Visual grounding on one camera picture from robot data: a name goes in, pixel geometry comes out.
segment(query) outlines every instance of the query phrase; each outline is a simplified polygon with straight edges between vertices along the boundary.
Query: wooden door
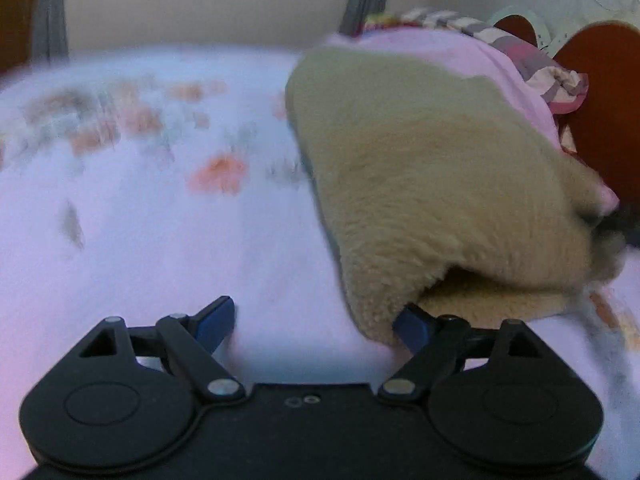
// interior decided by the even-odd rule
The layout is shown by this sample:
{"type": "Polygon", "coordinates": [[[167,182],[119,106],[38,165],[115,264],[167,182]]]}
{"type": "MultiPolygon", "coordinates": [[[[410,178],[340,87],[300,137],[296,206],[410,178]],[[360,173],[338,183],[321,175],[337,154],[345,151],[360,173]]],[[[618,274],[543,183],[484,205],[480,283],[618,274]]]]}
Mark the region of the wooden door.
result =
{"type": "Polygon", "coordinates": [[[27,61],[35,0],[0,0],[0,74],[27,61]]]}

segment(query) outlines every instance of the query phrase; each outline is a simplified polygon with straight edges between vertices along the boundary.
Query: white bed sheet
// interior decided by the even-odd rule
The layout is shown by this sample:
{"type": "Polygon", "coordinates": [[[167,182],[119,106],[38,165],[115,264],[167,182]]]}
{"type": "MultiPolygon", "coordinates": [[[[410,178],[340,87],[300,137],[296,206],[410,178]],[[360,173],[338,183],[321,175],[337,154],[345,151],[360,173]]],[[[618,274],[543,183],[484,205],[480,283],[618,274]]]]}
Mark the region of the white bed sheet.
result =
{"type": "MultiPolygon", "coordinates": [[[[248,382],[376,385],[407,359],[348,316],[284,117],[297,58],[133,50],[36,70],[0,94],[1,480],[33,466],[21,399],[105,316],[148,325],[228,294],[238,320],[219,358],[248,382]],[[87,143],[74,132],[102,146],[76,156],[87,143]]],[[[606,397],[579,330],[534,326],[606,397]]]]}

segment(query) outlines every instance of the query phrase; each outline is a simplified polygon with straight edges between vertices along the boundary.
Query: plaid fabric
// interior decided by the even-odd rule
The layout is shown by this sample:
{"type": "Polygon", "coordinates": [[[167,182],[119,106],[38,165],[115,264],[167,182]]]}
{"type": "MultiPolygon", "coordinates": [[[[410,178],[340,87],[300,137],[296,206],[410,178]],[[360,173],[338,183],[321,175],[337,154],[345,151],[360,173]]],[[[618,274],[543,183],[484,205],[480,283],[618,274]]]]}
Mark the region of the plaid fabric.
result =
{"type": "Polygon", "coordinates": [[[401,16],[369,16],[363,34],[401,27],[455,30],[494,47],[511,59],[524,81],[545,100],[555,115],[577,110],[587,95],[589,80],[586,74],[567,70],[532,44],[452,10],[414,9],[401,16]]]}

